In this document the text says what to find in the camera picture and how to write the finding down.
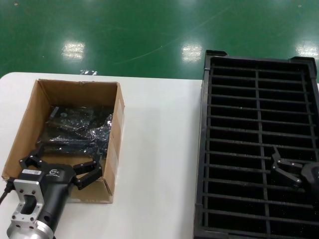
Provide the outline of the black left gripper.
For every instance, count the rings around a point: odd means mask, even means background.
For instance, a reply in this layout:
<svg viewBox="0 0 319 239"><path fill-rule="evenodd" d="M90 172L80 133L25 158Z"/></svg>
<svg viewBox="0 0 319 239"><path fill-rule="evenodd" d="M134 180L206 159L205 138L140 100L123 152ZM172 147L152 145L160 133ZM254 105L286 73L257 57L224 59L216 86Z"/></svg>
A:
<svg viewBox="0 0 319 239"><path fill-rule="evenodd" d="M82 190L103 176L100 154L83 152L74 154L75 157L90 157L90 161L73 165L48 164L42 160L44 146L32 150L27 157L19 161L21 167L44 167L44 206L39 220L47 225L57 225L61 218L67 199L73 186Z"/></svg>

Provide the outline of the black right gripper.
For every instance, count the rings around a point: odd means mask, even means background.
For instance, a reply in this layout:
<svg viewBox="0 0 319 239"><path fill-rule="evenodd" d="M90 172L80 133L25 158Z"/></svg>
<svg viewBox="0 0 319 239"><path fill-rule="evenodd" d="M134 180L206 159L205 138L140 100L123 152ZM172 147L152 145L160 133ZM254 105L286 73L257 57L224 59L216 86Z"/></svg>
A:
<svg viewBox="0 0 319 239"><path fill-rule="evenodd" d="M281 157L278 149L273 146L271 156L271 173L283 184L293 189L306 189L309 193L319 192L319 164L300 164L290 162Z"/></svg>

